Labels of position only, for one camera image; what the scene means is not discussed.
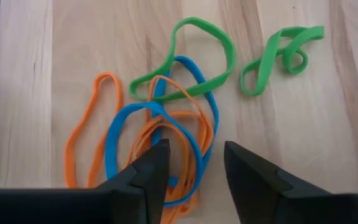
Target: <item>wood grain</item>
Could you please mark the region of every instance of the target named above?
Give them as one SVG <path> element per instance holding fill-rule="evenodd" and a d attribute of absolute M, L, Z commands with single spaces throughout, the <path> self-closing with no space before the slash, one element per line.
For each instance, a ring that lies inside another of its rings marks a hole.
<path fill-rule="evenodd" d="M 188 16 L 206 19 L 230 35 L 237 67 L 214 91 L 221 124 L 200 188 L 202 206 L 181 222 L 238 223 L 224 175 L 226 140 L 328 191 L 358 192 L 358 1 L 351 0 L 2 1 L 0 187 L 64 187 L 63 148 L 91 96 L 95 76 L 115 72 L 126 87 L 125 103 L 134 102 L 128 84 L 162 63 L 172 27 Z M 315 25 L 325 26 L 326 37 L 303 47 L 310 64 L 301 75 L 290 77 L 276 66 L 262 96 L 241 93 L 239 70 L 261 55 L 274 32 Z M 182 28 L 177 38 L 176 53 L 192 58 L 206 78 L 224 71 L 216 39 L 192 26 Z M 173 71 L 183 86 L 195 83 L 180 66 Z M 114 117 L 111 83 L 102 92 L 78 141 L 81 185 L 96 143 Z M 198 100 L 208 110 L 206 101 Z M 180 100 L 167 108 L 191 106 Z M 120 158 L 142 125 L 138 119 L 142 113 L 126 125 Z M 189 121 L 185 126 L 195 128 Z M 177 173 L 180 149 L 173 144 L 173 150 Z"/>

